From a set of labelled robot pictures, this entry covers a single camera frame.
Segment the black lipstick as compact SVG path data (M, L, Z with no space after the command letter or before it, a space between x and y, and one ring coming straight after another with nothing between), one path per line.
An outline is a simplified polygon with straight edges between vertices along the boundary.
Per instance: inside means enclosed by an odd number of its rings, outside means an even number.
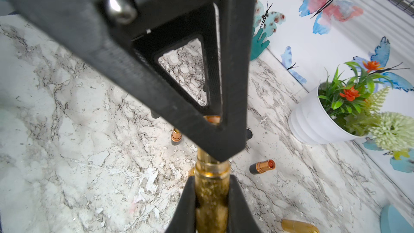
M181 132L177 128L174 128L171 133L171 144L173 146L177 146L181 143L181 140L182 140Z
M253 175L257 174L263 174L265 172L268 172L270 170L274 170L276 168L276 164L273 160L269 159L266 161L257 162L255 164L252 164L249 167L249 171Z

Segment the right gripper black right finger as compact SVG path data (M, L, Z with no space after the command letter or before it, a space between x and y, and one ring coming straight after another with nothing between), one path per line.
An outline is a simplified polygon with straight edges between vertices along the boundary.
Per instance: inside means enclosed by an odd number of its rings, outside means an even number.
M248 203L242 192L242 188L234 175L230 176L230 188L228 198L229 216L227 231L229 233L261 233Z

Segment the gold lipstick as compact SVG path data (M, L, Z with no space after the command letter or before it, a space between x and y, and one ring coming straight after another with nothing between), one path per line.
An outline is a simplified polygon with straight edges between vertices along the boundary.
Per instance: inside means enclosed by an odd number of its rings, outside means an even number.
M230 163L219 162L201 148L195 165L196 230L225 233L228 220Z
M319 229L306 222L283 219L281 221L283 231L288 233L319 233Z

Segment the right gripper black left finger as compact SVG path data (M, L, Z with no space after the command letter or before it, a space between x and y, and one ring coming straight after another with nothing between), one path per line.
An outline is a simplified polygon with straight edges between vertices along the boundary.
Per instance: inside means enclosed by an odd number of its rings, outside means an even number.
M184 186L179 203L165 233L196 232L195 177L190 176Z

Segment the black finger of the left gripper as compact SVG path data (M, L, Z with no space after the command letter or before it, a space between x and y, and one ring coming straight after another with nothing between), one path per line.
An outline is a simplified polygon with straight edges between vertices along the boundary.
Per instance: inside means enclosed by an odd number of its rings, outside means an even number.
M245 148L255 0L8 1L216 160ZM193 39L202 46L206 105L159 63Z

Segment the black lipstick cap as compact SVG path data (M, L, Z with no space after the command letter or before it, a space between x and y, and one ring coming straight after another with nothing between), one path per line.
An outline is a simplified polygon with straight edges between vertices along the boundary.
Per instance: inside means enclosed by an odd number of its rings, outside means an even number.
M253 137L253 133L250 129L246 129L246 141L249 141L250 139L252 139Z
M158 119L160 117L159 114L157 114L155 111L151 110L151 116L153 119Z

